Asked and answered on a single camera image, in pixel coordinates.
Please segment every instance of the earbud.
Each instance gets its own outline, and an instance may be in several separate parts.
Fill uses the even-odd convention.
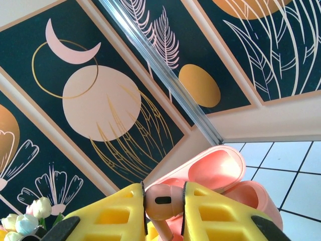
[[[146,213],[163,241],[174,238],[166,219],[183,212],[183,189],[167,184],[156,184],[146,191]]]

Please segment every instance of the dark teal background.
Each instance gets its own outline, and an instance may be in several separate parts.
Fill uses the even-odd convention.
[[[184,136],[182,131],[162,109],[151,93],[141,83],[133,71],[128,67],[122,57],[106,40],[83,9],[75,0],[67,0],[41,14],[23,21],[0,33],[0,66],[24,89],[24,91],[53,119],[55,123],[84,151],[84,153],[119,187],[123,188],[130,182],[114,173],[97,155],[89,139],[76,133],[67,123],[63,112],[61,99],[52,97],[43,92],[36,84],[32,76],[31,59],[35,50],[46,41],[45,29],[48,19],[52,19],[53,28],[58,38],[75,42],[86,49],[91,49],[101,42],[98,54],[95,56],[98,64],[114,68],[130,77],[140,91],[142,91],[159,110],[167,123],[174,145]],[[81,50],[71,44],[68,47]],[[44,46],[36,55],[35,70],[37,78],[43,86],[53,93],[62,95],[63,88],[68,78],[78,69],[88,65],[94,65],[93,60],[82,65],[71,65],[65,63],[55,56],[48,45]],[[138,120],[144,124],[142,114]],[[156,128],[151,130],[152,136],[157,135]],[[140,138],[137,129],[132,128],[129,133],[135,138],[138,144],[144,145],[143,138]],[[163,140],[166,133],[161,133]],[[117,141],[112,143],[119,148]],[[106,156],[114,160],[104,143],[96,143]],[[172,148],[169,140],[163,141],[162,148],[168,153]],[[156,163],[150,160],[140,150],[136,154],[151,169]],[[154,159],[160,162],[162,156],[155,153]],[[141,179],[132,174],[124,174],[132,182],[140,182]]]
[[[215,28],[218,30],[220,35],[222,36],[223,40],[227,44],[227,46],[230,48],[233,55],[236,57],[237,61],[253,83],[253,78],[251,74],[250,64],[249,60],[247,58],[246,51],[241,43],[241,41],[238,39],[237,35],[232,31],[232,29],[224,22],[228,21],[240,29],[244,29],[243,25],[241,24],[241,21],[238,18],[235,18],[227,13],[225,13],[223,10],[221,10],[214,2],[213,0],[198,0],[202,8],[205,10],[206,14],[209,16],[210,20],[213,22]],[[312,24],[315,27],[314,19],[312,17],[312,8],[309,4],[309,1],[303,1],[304,5],[306,7],[306,10],[309,14],[309,18],[312,20]],[[316,10],[317,20],[318,20],[318,29],[319,34],[321,33],[321,14],[317,8],[317,3],[313,1],[314,8]],[[290,7],[294,9],[294,3],[291,2],[287,5],[287,7]],[[300,4],[298,4],[298,9],[300,14],[303,16],[303,8]],[[297,43],[297,50],[298,50],[298,56],[300,59],[300,65],[299,65],[299,80],[297,85],[297,91],[295,94],[299,94],[303,83],[305,81],[305,77],[307,76],[307,73],[309,71],[309,68],[311,66],[311,57],[307,58],[307,60],[303,63],[305,50],[306,48],[309,49],[313,44],[313,39],[310,31],[310,26],[308,23],[307,17],[302,17],[301,23],[304,28],[304,34],[306,36],[305,43],[303,42],[303,38],[301,35],[301,29],[300,24],[295,20],[295,18],[288,14],[288,20],[290,22],[291,28],[293,30],[295,40]],[[280,12],[273,13],[274,18],[274,24],[276,25],[277,29],[279,29],[279,26],[281,26],[282,21],[282,14]],[[269,25],[272,27],[271,19],[268,17]],[[262,28],[260,22],[258,20],[250,20],[249,23],[252,25],[253,31],[250,31],[251,39],[254,40],[254,42],[260,47],[263,53],[265,55],[269,56],[270,51],[270,40]],[[307,85],[305,86],[303,93],[314,91],[317,87],[317,84],[321,78],[321,45],[319,44],[319,50],[317,52],[316,56],[316,62],[314,64],[314,68],[312,70],[312,73],[308,79]],[[289,33],[285,33],[282,41],[279,43],[279,49],[276,51],[276,54],[281,55],[281,66],[287,64],[289,61],[291,61],[294,57],[294,50],[292,47],[292,40],[289,35]],[[277,70],[279,63],[274,61],[273,62],[274,68]],[[259,73],[255,73],[256,79],[260,79]],[[279,86],[281,91],[281,97],[288,97],[292,95],[293,85],[294,85],[294,77],[296,74],[295,68],[288,70],[286,72],[283,72],[283,75],[281,77],[279,71],[275,72]],[[274,99],[279,99],[276,84],[274,81],[272,81],[269,84],[269,95],[260,89],[257,89],[258,93],[262,97],[264,101],[270,101]]]
[[[89,205],[105,197],[105,195],[70,161],[60,152],[60,150],[2,93],[0,92],[0,104],[8,109],[16,118],[20,128],[19,147],[26,141],[31,140],[34,145],[39,147],[38,155],[32,162],[14,177],[0,194],[8,200],[20,212],[25,213],[26,206],[17,200],[23,187],[32,190],[40,195],[35,185],[35,179],[47,173],[49,175],[49,166],[56,171],[67,173],[67,187],[77,175],[83,179],[83,185],[74,199],[67,205],[64,215]],[[7,205],[0,202],[0,218],[6,217],[9,213],[14,213]],[[53,224],[56,216],[50,216],[46,219],[48,225]]]
[[[111,16],[104,10],[99,0],[93,0],[93,2],[101,10],[108,21],[112,23],[123,41],[131,48],[132,52],[147,69],[147,64],[144,58],[142,58],[138,51],[128,41],[128,38],[119,29]],[[147,11],[149,10],[149,21],[153,22],[161,16],[163,6],[166,9],[167,17],[169,19],[169,26],[175,33],[176,39],[180,42],[179,66],[177,69],[173,70],[173,72],[178,76],[180,69],[184,65],[195,64],[206,70],[215,79],[220,88],[220,103],[213,108],[205,108],[201,106],[203,112],[205,114],[209,114],[249,105],[250,102],[180,0],[146,0],[145,14],[147,14]],[[168,90],[159,78],[155,77],[155,73],[153,76],[156,83],[168,95]],[[187,114],[179,104],[176,101],[173,101],[173,103],[186,120],[192,125],[193,122],[187,117]]]

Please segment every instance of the crescent moon illustration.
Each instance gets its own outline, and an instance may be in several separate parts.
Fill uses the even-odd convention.
[[[77,51],[63,45],[57,38],[52,27],[51,19],[48,20],[46,26],[46,40],[49,48],[61,58],[63,61],[70,64],[83,64],[91,60],[99,51],[101,43],[87,51]]]

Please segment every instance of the white tile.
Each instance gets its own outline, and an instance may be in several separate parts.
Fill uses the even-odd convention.
[[[272,142],[265,143],[246,143],[241,154],[247,166],[258,167],[269,151]]]
[[[254,173],[256,172],[257,168],[254,167],[247,167],[245,170],[245,175],[242,179],[242,181],[250,181],[252,177],[254,176]]]
[[[321,220],[321,176],[299,173],[282,209]]]
[[[276,142],[262,167],[297,171],[310,145],[311,142]]]
[[[264,186],[274,204],[280,207],[295,177],[295,172],[259,169],[253,181]]]
[[[301,171],[321,173],[321,142],[313,143]]]
[[[225,143],[225,146],[233,147],[238,152],[242,149],[245,143]]]
[[[320,240],[321,223],[281,211],[283,232],[291,241]]]

